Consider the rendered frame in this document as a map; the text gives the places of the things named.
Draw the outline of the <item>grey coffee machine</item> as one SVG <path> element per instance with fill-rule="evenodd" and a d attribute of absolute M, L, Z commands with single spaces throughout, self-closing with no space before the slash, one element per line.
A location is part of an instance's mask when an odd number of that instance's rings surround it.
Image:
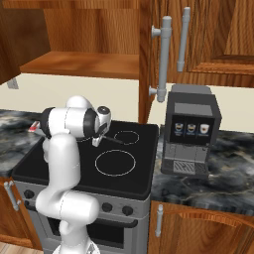
<path fill-rule="evenodd" d="M 168 93 L 161 172 L 207 179 L 209 153 L 221 119 L 209 87 L 174 84 Z"/>

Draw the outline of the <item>wooden base cabinet door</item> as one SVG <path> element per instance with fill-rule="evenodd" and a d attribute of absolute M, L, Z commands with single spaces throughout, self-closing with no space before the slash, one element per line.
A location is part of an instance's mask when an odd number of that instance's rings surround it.
<path fill-rule="evenodd" d="M 15 210 L 5 190 L 12 178 L 0 177 L 0 241 L 42 251 L 42 245 L 27 208 L 15 185 L 10 186 L 14 199 L 20 201 Z"/>
<path fill-rule="evenodd" d="M 164 214 L 158 238 L 159 204 Z M 254 216 L 152 200 L 148 254 L 254 254 Z"/>

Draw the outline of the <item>red and white object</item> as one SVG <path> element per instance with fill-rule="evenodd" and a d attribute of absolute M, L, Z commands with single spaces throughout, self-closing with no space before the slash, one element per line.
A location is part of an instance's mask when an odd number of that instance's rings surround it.
<path fill-rule="evenodd" d="M 41 123 L 39 121 L 35 121 L 28 129 L 30 133 L 34 133 L 41 128 Z"/>

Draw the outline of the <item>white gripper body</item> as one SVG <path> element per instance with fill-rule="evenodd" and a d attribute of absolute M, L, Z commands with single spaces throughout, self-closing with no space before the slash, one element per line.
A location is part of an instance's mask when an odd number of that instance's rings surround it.
<path fill-rule="evenodd" d="M 103 135 L 100 134 L 100 133 L 97 133 L 95 136 L 93 136 L 92 137 L 92 145 L 94 147 L 98 147 L 100 142 L 101 142 L 101 140 L 102 140 L 102 137 L 103 137 Z"/>

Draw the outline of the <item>open wooden cabinet with shelf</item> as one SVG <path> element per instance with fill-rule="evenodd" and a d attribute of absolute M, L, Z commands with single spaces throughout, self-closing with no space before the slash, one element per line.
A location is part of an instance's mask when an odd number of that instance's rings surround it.
<path fill-rule="evenodd" d="M 139 0 L 4 0 L 44 12 L 50 50 L 21 73 L 139 79 Z"/>

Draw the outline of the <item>black stove with oven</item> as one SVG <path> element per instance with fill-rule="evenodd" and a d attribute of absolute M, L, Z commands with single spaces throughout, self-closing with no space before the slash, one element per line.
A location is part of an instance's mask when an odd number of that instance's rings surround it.
<path fill-rule="evenodd" d="M 147 254 L 150 193 L 158 136 L 156 125 L 113 121 L 98 147 L 92 146 L 89 140 L 78 143 L 81 179 L 74 189 L 98 200 L 98 218 L 120 222 L 138 220 L 135 228 L 99 223 L 88 225 L 88 234 L 101 254 Z M 35 206 L 37 195 L 49 184 L 42 141 L 18 163 L 12 178 L 22 200 Z M 25 190 L 33 191 L 35 196 L 25 198 Z M 102 210 L 104 202 L 112 205 L 110 212 Z M 129 216 L 122 212 L 125 205 L 133 208 Z M 53 254 L 61 244 L 59 226 L 55 228 L 48 217 L 28 211 L 44 254 Z"/>

